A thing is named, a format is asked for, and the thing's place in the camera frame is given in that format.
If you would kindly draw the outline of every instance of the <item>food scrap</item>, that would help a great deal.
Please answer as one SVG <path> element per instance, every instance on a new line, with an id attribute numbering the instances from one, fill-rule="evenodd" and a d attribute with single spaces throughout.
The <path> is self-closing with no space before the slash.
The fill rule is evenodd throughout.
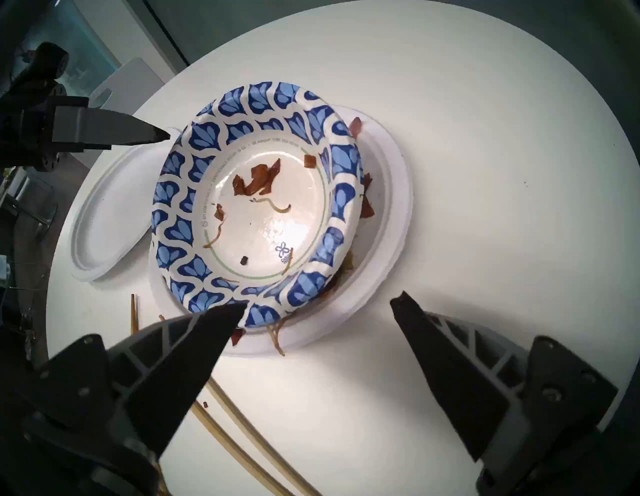
<path id="1" fill-rule="evenodd" d="M 231 335 L 231 346 L 235 346 L 240 341 L 240 338 L 246 334 L 246 330 L 241 327 L 237 327 Z"/>
<path id="2" fill-rule="evenodd" d="M 353 139 L 357 140 L 360 131 L 362 131 L 362 121 L 360 120 L 360 117 L 356 117 L 351 121 L 351 124 L 349 124 L 349 132 L 353 136 Z"/>
<path id="3" fill-rule="evenodd" d="M 216 213 L 213 214 L 213 216 L 220 221 L 223 221 L 225 219 L 225 211 L 222 209 L 222 205 L 216 205 Z"/>
<path id="4" fill-rule="evenodd" d="M 214 244 L 218 240 L 218 238 L 220 237 L 220 233 L 222 232 L 222 224 L 224 224 L 224 223 L 225 222 L 222 221 L 220 223 L 220 225 L 218 225 L 218 235 L 215 238 L 213 238 L 211 241 L 209 241 L 207 244 L 202 246 L 202 248 L 211 248 L 211 245 Z"/>
<path id="5" fill-rule="evenodd" d="M 360 211 L 361 219 L 368 219 L 376 214 L 369 202 L 369 199 L 367 198 L 367 190 L 369 189 L 369 186 L 371 186 L 372 182 L 373 178 L 371 177 L 371 174 L 367 172 L 364 175 L 364 195 L 362 197 L 362 210 Z"/>
<path id="6" fill-rule="evenodd" d="M 369 199 L 365 196 L 362 197 L 362 210 L 360 211 L 361 219 L 368 219 L 369 217 L 373 217 L 376 213 L 373 210 L 373 207 L 369 203 Z"/>
<path id="7" fill-rule="evenodd" d="M 232 184 L 234 186 L 234 196 L 244 194 L 244 189 L 245 189 L 244 179 L 238 176 L 238 174 L 236 174 L 236 176 L 234 177 L 234 181 Z"/>
<path id="8" fill-rule="evenodd" d="M 278 334 L 280 333 L 280 329 L 282 329 L 282 326 L 284 325 L 284 323 L 287 321 L 288 318 L 289 317 L 284 317 L 280 319 L 278 322 L 276 322 L 275 324 L 271 324 L 267 326 L 267 332 L 269 333 L 269 336 L 271 336 L 271 341 L 273 342 L 275 349 L 277 349 L 278 353 L 280 353 L 282 356 L 284 356 L 284 351 L 282 351 L 282 348 L 280 347 L 280 343 L 278 342 Z"/>
<path id="9" fill-rule="evenodd" d="M 371 177 L 371 174 L 369 172 L 367 172 L 364 175 L 364 194 L 367 194 L 367 190 L 369 189 L 369 186 L 371 186 L 371 182 L 373 181 L 373 178 Z"/>
<path id="10" fill-rule="evenodd" d="M 260 198 L 260 200 L 256 200 L 255 198 L 252 198 L 251 200 L 249 200 L 251 203 L 255 203 L 255 204 L 259 204 L 261 202 L 269 202 L 269 205 L 271 205 L 271 208 L 274 209 L 276 212 L 279 212 L 281 214 L 286 214 L 287 212 L 289 212 L 291 210 L 291 204 L 289 204 L 286 208 L 284 209 L 279 209 L 278 207 L 276 207 L 276 205 L 271 201 L 270 198 Z"/>
<path id="11" fill-rule="evenodd" d="M 284 267 L 284 270 L 282 271 L 282 274 L 286 274 L 287 271 L 289 270 L 289 267 L 291 267 L 291 261 L 293 260 L 293 248 L 291 248 L 291 251 L 289 252 L 289 260 L 287 260 L 287 266 Z"/>
<path id="12" fill-rule="evenodd" d="M 316 156 L 315 155 L 305 155 L 305 168 L 306 169 L 315 169 L 316 168 Z"/>
<path id="13" fill-rule="evenodd" d="M 256 194 L 269 180 L 269 168 L 267 164 L 258 164 L 251 168 L 251 182 L 244 189 L 246 196 Z"/>
<path id="14" fill-rule="evenodd" d="M 280 159 L 276 160 L 271 167 L 269 167 L 269 179 L 264 184 L 264 188 L 260 192 L 261 195 L 268 195 L 271 192 L 271 183 L 275 177 L 280 173 Z"/>
<path id="15" fill-rule="evenodd" d="M 233 187 L 234 196 L 246 195 L 253 196 L 258 191 L 261 195 L 268 195 L 271 192 L 271 184 L 273 180 L 280 172 L 280 159 L 276 160 L 271 167 L 267 167 L 267 164 L 258 164 L 251 168 L 251 182 L 249 186 L 244 185 L 244 179 L 238 174 L 234 177 Z"/>

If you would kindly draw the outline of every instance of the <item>white chair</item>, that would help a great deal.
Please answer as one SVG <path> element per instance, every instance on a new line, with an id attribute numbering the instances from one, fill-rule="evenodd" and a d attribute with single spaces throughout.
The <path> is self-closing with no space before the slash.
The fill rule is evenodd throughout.
<path id="1" fill-rule="evenodd" d="M 134 58 L 91 93 L 89 106 L 133 115 L 163 85 L 141 58 Z M 72 155 L 90 169 L 101 153 L 102 150 L 85 150 Z"/>

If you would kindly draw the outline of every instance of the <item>wall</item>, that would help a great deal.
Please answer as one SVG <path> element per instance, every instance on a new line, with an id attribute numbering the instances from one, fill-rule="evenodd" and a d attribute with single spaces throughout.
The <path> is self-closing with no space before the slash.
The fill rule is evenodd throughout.
<path id="1" fill-rule="evenodd" d="M 140 57 L 164 83 L 176 75 L 122 0 L 73 1 L 118 62 Z"/>

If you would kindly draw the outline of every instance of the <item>white paper plate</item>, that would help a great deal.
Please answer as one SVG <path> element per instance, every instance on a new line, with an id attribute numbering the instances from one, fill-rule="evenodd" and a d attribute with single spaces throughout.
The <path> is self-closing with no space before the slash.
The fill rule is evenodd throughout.
<path id="1" fill-rule="evenodd" d="M 369 172 L 373 178 L 367 198 L 376 214 L 358 223 L 351 245 L 355 270 L 348 273 L 329 296 L 315 300 L 293 314 L 280 330 L 279 342 L 285 352 L 330 333 L 367 302 L 396 263 L 411 220 L 412 181 L 394 139 L 378 122 L 362 112 L 340 106 L 333 108 L 346 123 L 356 116 L 363 122 L 357 143 L 365 173 Z M 167 289 L 155 252 L 150 247 L 148 272 L 156 303 L 168 319 L 187 313 Z M 236 346 L 229 342 L 223 352 L 229 356 L 277 353 L 269 335 L 260 329 L 250 330 Z"/>
<path id="2" fill-rule="evenodd" d="M 149 205 L 160 169 L 180 131 L 171 138 L 126 150 L 107 168 L 78 210 L 68 250 L 80 281 L 106 274 L 151 226 Z"/>

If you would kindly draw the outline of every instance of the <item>blue leaf pattern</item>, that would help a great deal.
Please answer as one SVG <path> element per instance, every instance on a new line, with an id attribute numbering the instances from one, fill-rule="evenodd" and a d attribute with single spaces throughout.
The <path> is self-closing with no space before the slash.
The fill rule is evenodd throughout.
<path id="1" fill-rule="evenodd" d="M 341 182 L 333 191 L 331 202 L 331 217 L 344 221 L 344 208 L 356 196 L 356 189 L 347 182 Z"/>
<path id="2" fill-rule="evenodd" d="M 309 145 L 311 144 L 311 141 L 309 141 L 309 138 L 307 137 L 307 132 L 305 131 L 305 121 L 298 112 L 294 112 L 290 119 L 285 117 L 284 120 L 289 124 L 293 134 L 305 140 Z"/>
<path id="3" fill-rule="evenodd" d="M 226 115 L 227 117 L 231 117 L 234 114 L 246 115 L 244 107 L 242 107 L 242 104 L 240 103 L 240 95 L 242 95 L 243 91 L 244 86 L 240 86 L 235 90 L 225 93 L 218 105 L 218 110 L 222 115 Z"/>
<path id="4" fill-rule="evenodd" d="M 198 255 L 191 259 L 191 262 L 178 267 L 178 274 L 182 276 L 197 277 L 201 281 L 211 274 L 211 271 L 207 267 L 207 264 Z"/>
<path id="5" fill-rule="evenodd" d="M 270 118 L 267 122 L 259 122 L 259 121 L 256 121 L 256 122 L 260 126 L 260 129 L 262 129 L 263 131 L 266 131 L 266 130 L 275 131 L 277 129 L 279 129 L 280 131 L 284 131 L 284 126 L 282 125 L 282 122 L 280 122 L 275 117 Z"/>
<path id="6" fill-rule="evenodd" d="M 329 105 L 320 105 L 309 111 L 305 110 L 305 112 L 309 119 L 309 126 L 311 127 L 311 137 L 314 139 L 316 145 L 318 145 L 320 140 L 324 138 L 324 121 L 333 113 L 333 109 Z"/>
<path id="7" fill-rule="evenodd" d="M 204 289 L 189 301 L 189 310 L 194 314 L 204 312 L 214 303 L 224 300 L 225 295 L 219 292 L 209 292 Z"/>
<path id="8" fill-rule="evenodd" d="M 189 144 L 196 150 L 205 150 L 207 148 L 216 148 L 219 150 L 219 134 L 220 126 L 215 122 L 203 122 L 202 124 L 192 122 Z"/>
<path id="9" fill-rule="evenodd" d="M 331 126 L 331 130 L 338 136 L 349 136 L 349 128 L 341 120 L 334 122 L 333 126 Z"/>
<path id="10" fill-rule="evenodd" d="M 335 251 L 344 243 L 344 234 L 336 227 L 327 228 L 322 238 L 322 244 L 318 246 L 316 253 L 309 261 L 322 262 L 333 267 Z"/>
<path id="11" fill-rule="evenodd" d="M 159 182 L 156 184 L 154 192 L 154 204 L 165 204 L 171 206 L 171 200 L 180 188 L 173 181 Z"/>
<path id="12" fill-rule="evenodd" d="M 266 305 L 252 305 L 246 319 L 246 327 L 264 327 L 280 319 L 280 315 L 273 308 Z"/>
<path id="13" fill-rule="evenodd" d="M 193 157 L 193 167 L 191 167 L 191 170 L 187 175 L 189 176 L 189 179 L 191 179 L 193 182 L 200 182 L 200 179 L 202 179 L 202 175 L 207 170 L 207 167 L 211 165 L 211 161 L 216 157 L 213 155 L 211 157 L 206 157 L 203 159 L 195 155 L 192 155 L 192 157 Z"/>
<path id="14" fill-rule="evenodd" d="M 187 197 L 180 202 L 180 208 L 188 214 L 193 212 L 193 202 L 196 199 L 196 190 L 187 187 Z"/>
<path id="15" fill-rule="evenodd" d="M 267 100 L 267 90 L 271 87 L 271 81 L 251 84 L 249 86 L 249 107 L 255 114 L 261 114 L 265 110 L 273 110 Z"/>
<path id="16" fill-rule="evenodd" d="M 331 174 L 329 173 L 329 150 L 326 148 L 322 150 L 320 153 L 320 160 L 322 161 L 322 167 L 324 168 L 326 179 L 328 182 L 331 182 Z"/>
<path id="17" fill-rule="evenodd" d="M 171 281 L 171 292 L 173 295 L 180 300 L 180 303 L 184 301 L 184 295 L 190 293 L 195 289 L 195 286 L 190 282 L 179 282 L 170 279 Z"/>
<path id="18" fill-rule="evenodd" d="M 287 105 L 296 101 L 296 91 L 298 91 L 299 88 L 300 87 L 295 84 L 280 83 L 273 96 L 276 105 L 281 109 L 287 108 Z"/>
<path id="19" fill-rule="evenodd" d="M 166 246 L 158 241 L 156 261 L 161 269 L 168 269 L 171 264 L 187 255 L 187 250 L 176 246 Z"/>
<path id="20" fill-rule="evenodd" d="M 327 279 L 320 272 L 301 272 L 287 293 L 287 301 L 292 307 L 299 307 L 315 298 L 324 287 Z"/>
<path id="21" fill-rule="evenodd" d="M 213 100 L 210 104 L 206 105 L 200 112 L 197 113 L 197 117 L 203 115 L 203 114 L 209 114 L 212 115 L 213 117 L 215 117 L 215 114 L 213 113 L 213 104 L 216 103 L 215 100 Z"/>
<path id="22" fill-rule="evenodd" d="M 286 276 L 278 285 L 272 287 L 269 291 L 267 291 L 266 293 L 264 293 L 263 298 L 269 298 L 271 296 L 273 296 L 276 301 L 278 302 L 278 305 L 281 305 L 280 303 L 280 292 L 285 288 L 285 286 L 287 284 L 289 284 L 289 282 L 295 277 L 296 275 L 290 275 L 290 276 Z"/>
<path id="23" fill-rule="evenodd" d="M 164 230 L 164 236 L 167 239 L 176 239 L 193 244 L 193 235 L 191 233 L 191 221 L 185 220 L 176 215 L 175 224 Z"/>
<path id="24" fill-rule="evenodd" d="M 232 141 L 242 138 L 245 134 L 251 134 L 253 132 L 253 126 L 246 120 L 241 120 L 237 124 L 227 124 L 227 130 L 229 131 L 229 137 L 227 139 L 227 145 Z"/>
<path id="25" fill-rule="evenodd" d="M 180 176 L 180 166 L 184 164 L 184 155 L 178 152 L 171 152 L 164 161 L 160 175 L 162 174 L 174 174 Z"/>
<path id="26" fill-rule="evenodd" d="M 211 281 L 211 285 L 215 287 L 226 287 L 231 291 L 235 291 L 238 288 L 237 284 L 234 284 L 223 277 L 216 277 L 213 281 Z"/>
<path id="27" fill-rule="evenodd" d="M 267 289 L 271 284 L 267 284 L 266 286 L 256 286 L 256 287 L 245 287 L 240 294 L 260 294 L 262 291 Z"/>
<path id="28" fill-rule="evenodd" d="M 332 178 L 340 173 L 358 175 L 360 154 L 353 145 L 331 145 Z"/>

